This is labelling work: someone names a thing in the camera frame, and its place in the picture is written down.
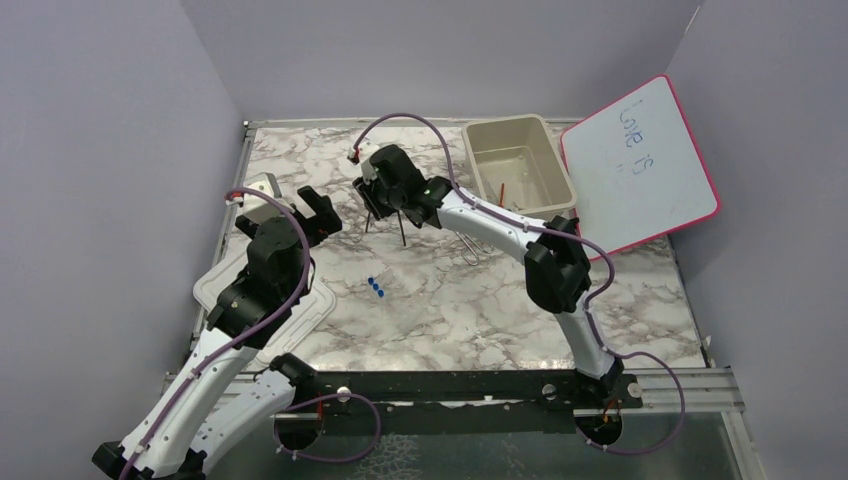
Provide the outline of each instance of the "gray wall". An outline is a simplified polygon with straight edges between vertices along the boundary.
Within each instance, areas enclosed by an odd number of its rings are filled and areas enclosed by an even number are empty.
[[[662,73],[700,0],[182,0],[251,120],[585,116]]]
[[[176,2],[0,6],[0,477],[99,478],[187,348],[241,119]]]
[[[673,237],[772,480],[844,478],[848,2],[708,0],[669,67],[724,209]]]

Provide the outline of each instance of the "cable clip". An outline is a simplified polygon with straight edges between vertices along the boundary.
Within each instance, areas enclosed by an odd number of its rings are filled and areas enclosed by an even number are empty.
[[[351,145],[351,147],[347,149],[347,159],[354,165],[359,163],[359,149]]]

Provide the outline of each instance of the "white marble surface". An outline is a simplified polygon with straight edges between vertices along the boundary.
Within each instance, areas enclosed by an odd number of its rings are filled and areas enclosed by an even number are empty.
[[[322,370],[450,370],[573,368],[571,351],[547,312],[527,297],[524,272],[500,252],[478,266],[460,257],[452,232],[415,229],[405,221],[408,246],[396,220],[372,224],[351,182],[359,167],[346,159],[361,129],[268,128],[257,132],[247,177],[273,173],[283,193],[312,185],[329,194],[344,230],[313,250],[317,275],[335,293],[335,310],[294,350]],[[471,187],[459,126],[440,128]],[[426,176],[445,175],[445,159],[425,127],[378,127],[369,139],[404,148]],[[235,231],[228,251],[244,248]],[[614,256],[615,283],[597,298],[602,328],[620,352],[646,350],[675,367],[703,367],[695,325],[665,239]],[[607,272],[592,263],[597,285]],[[386,296],[367,284],[373,276]],[[628,367],[655,367],[633,359]]]

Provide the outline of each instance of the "screw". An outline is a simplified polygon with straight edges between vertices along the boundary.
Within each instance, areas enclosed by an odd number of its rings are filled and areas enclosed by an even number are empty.
[[[347,394],[350,393],[350,389],[345,387],[345,386],[341,386],[341,387],[339,387],[338,390],[336,390],[336,393],[338,393],[339,395],[347,395]],[[350,397],[340,397],[339,398],[339,401],[342,402],[342,403],[345,403],[348,400],[350,400]]]
[[[553,400],[554,398],[556,398],[556,395],[554,395],[555,393],[556,387],[551,385],[550,383],[542,387],[542,395],[544,395],[545,398],[547,398],[548,400]]]
[[[642,398],[642,386],[633,382],[627,386],[627,393],[633,398]]]

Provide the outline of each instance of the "whiteboard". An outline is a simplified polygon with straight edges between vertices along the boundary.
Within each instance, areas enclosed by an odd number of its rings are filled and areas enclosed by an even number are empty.
[[[580,234],[607,252],[719,210],[718,195],[665,75],[566,130],[561,143],[577,192]],[[590,259],[598,257],[585,249]]]

